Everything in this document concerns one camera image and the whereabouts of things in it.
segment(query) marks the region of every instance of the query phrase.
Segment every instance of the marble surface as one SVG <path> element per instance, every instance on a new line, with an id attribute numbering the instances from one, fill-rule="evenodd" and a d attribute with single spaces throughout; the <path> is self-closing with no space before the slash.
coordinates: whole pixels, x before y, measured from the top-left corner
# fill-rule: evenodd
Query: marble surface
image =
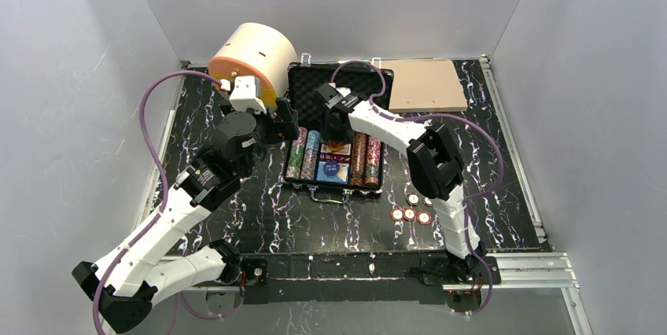
<path id="1" fill-rule="evenodd" d="M 485 87 L 479 61 L 455 61 L 469 108 L 462 115 L 479 123 L 500 144 L 505 158 L 505 179 L 493 196 L 475 200 L 470 208 L 480 239 L 489 248 L 535 248 L 538 242 L 525 197 L 521 191 L 507 144 L 500 129 L 490 94 Z M 169 182 L 198 151 L 223 114 L 219 95 L 210 83 L 188 78 L 180 93 L 175 121 L 164 159 Z M 446 123 L 458 142 L 466 164 L 467 194 L 489 186 L 496 178 L 497 163 L 485 140 L 454 120 Z M 355 198 L 351 204 L 319 204 L 306 191 L 280 184 L 278 177 L 287 155 L 287 146 L 271 147 L 255 174 L 243 179 L 241 190 L 205 221 L 183 237 L 170 255 L 191 251 L 221 237 L 241 252 L 380 252 L 443 248 L 437 221 L 424 226 L 417 222 L 394 222 L 390 212 L 407 206 L 411 186 L 407 159 L 394 149 L 385 149 L 384 193 L 377 198 Z M 158 186 L 153 207 L 160 202 Z M 423 204 L 419 210 L 434 214 Z"/>

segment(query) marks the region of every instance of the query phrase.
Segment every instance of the poker chip case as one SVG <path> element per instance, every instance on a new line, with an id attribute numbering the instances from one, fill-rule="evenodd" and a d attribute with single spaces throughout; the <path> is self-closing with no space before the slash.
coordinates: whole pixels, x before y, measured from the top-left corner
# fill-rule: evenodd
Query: poker chip case
<path id="1" fill-rule="evenodd" d="M 371 137 L 359 137 L 356 138 L 356 142 L 347 144 L 339 150 L 331 149 L 327 143 L 318 142 L 317 149 L 313 153 L 315 140 L 319 140 L 322 111 L 310 99 L 310 95 L 317 87 L 330 81 L 331 75 L 337 67 L 338 64 L 307 64 L 301 62 L 292 63 L 287 68 L 289 79 L 287 98 L 292 108 L 296 109 L 299 113 L 299 127 L 302 129 L 300 130 L 299 140 L 294 142 L 295 146 L 292 142 L 287 143 L 289 147 L 287 152 L 288 160 L 283 167 L 281 180 L 284 183 L 291 184 L 295 189 L 310 190 L 311 199 L 314 201 L 343 204 L 351 200 L 355 194 L 368 196 L 379 195 L 382 192 L 382 166 L 384 163 L 385 145 L 375 139 L 374 147 L 371 147 Z M 385 78 L 386 90 L 381 97 L 375 99 L 375 103 L 387 109 L 389 107 L 389 97 L 393 83 L 393 71 L 382 69 L 381 72 Z M 351 91 L 365 95 L 380 92 L 382 89 L 382 83 L 378 74 L 366 66 L 356 67 L 352 65 L 344 67 L 336 76 L 336 85 L 337 87 L 347 87 Z M 358 167 L 355 166 L 353 157 L 357 157 L 355 151 L 361 145 L 360 142 L 366 143 L 363 148 L 360 148 L 364 153 L 373 153 L 375 151 L 375 158 L 367 156 L 365 161 L 368 161 L 368 158 L 376 161 L 379 156 L 379 165 L 368 164 L 365 167 L 370 168 L 372 172 L 371 170 L 364 170 L 364 173 L 369 172 L 373 177 L 375 174 L 378 175 L 378 179 L 374 181 L 377 182 L 376 186 L 365 185 L 365 175 L 360 180 L 358 177 L 353 177 L 352 169 Z M 292 164 L 293 155 L 304 158 L 302 160 L 303 168 L 300 173 L 298 170 L 295 170 Z M 311 162 L 312 158 L 315 158 L 314 171 L 311 169 L 311 165 L 308 168 L 306 167 L 306 162 Z M 344 182 L 338 178 L 338 176 L 342 175 L 346 176 Z M 318 191 L 341 193 L 343 201 L 331 200 L 329 198 L 318 199 L 315 195 Z"/>

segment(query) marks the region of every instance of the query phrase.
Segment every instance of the poker chip stack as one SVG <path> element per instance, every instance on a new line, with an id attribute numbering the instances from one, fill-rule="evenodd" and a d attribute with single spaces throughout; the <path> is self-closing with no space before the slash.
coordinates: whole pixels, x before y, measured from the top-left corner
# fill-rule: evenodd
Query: poker chip stack
<path id="1" fill-rule="evenodd" d="M 380 153 L 382 153 L 380 140 L 373 136 L 368 136 L 366 170 L 363 184 L 372 190 L 380 189 Z"/>
<path id="2" fill-rule="evenodd" d="M 299 138 L 292 141 L 292 151 L 287 160 L 286 178 L 299 179 L 301 173 L 301 164 L 304 162 L 304 152 L 306 149 L 306 136 L 308 131 L 304 127 L 299 127 Z"/>
<path id="3" fill-rule="evenodd" d="M 353 186 L 361 186 L 363 184 L 363 168 L 366 163 L 367 139 L 368 136 L 364 133 L 355 132 L 354 152 L 352 152 L 352 170 L 350 171 L 350 184 Z"/>
<path id="4" fill-rule="evenodd" d="M 304 151 L 304 162 L 301 165 L 301 179 L 313 180 L 315 178 L 315 169 L 317 168 L 317 154 L 319 151 L 319 132 L 308 132 L 306 148 Z"/>

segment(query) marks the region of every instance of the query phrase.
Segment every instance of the row of poker chips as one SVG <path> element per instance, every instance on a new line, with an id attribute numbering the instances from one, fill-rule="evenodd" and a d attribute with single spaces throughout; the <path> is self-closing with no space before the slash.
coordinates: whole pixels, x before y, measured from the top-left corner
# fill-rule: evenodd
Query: row of poker chips
<path id="1" fill-rule="evenodd" d="M 429 225 L 433 221 L 433 217 L 427 211 L 415 212 L 413 208 L 396 208 L 392 210 L 392 219 L 394 221 L 415 221 L 422 225 Z"/>

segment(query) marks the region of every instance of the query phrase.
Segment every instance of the white poker chip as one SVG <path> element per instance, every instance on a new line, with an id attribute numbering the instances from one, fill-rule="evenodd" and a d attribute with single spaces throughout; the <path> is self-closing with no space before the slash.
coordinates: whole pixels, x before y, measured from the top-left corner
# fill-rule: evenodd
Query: white poker chip
<path id="1" fill-rule="evenodd" d="M 392 211 L 392 219 L 394 221 L 400 221 L 403 219 L 403 211 L 401 209 L 394 209 Z"/>
<path id="2" fill-rule="evenodd" d="M 415 205 L 419 205 L 419 196 L 415 195 L 414 193 L 410 193 L 409 195 L 407 195 L 406 199 L 407 203 L 412 205 L 413 207 Z"/>
<path id="3" fill-rule="evenodd" d="M 431 220 L 431 214 L 428 212 L 419 212 L 417 214 L 417 222 L 421 223 L 422 225 L 430 224 Z"/>
<path id="4" fill-rule="evenodd" d="M 415 210 L 412 208 L 405 208 L 403 210 L 403 218 L 406 221 L 415 221 L 415 218 L 417 217 L 417 213 L 415 213 Z"/>

